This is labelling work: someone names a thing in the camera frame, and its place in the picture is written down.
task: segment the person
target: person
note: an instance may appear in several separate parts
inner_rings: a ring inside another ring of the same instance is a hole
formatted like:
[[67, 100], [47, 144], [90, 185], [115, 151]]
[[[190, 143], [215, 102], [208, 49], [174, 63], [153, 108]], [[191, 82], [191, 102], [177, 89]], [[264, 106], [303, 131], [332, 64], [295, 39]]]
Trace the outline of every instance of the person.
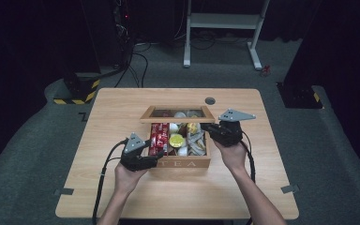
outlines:
[[[245, 168], [247, 151], [244, 149], [244, 146], [239, 143], [231, 147], [224, 147], [218, 142], [214, 141], [214, 143], [220, 150], [224, 165], [230, 170], [241, 190], [249, 213], [253, 218], [253, 223], [256, 225], [286, 224], [285, 219], [276, 207], [250, 179], [247, 169]], [[131, 172], [121, 163], [118, 163], [118, 166], [115, 168], [115, 188], [113, 195], [103, 215], [98, 220], [97, 225], [112, 225], [118, 223], [128, 196], [136, 188], [140, 178], [146, 172], [147, 170]]]

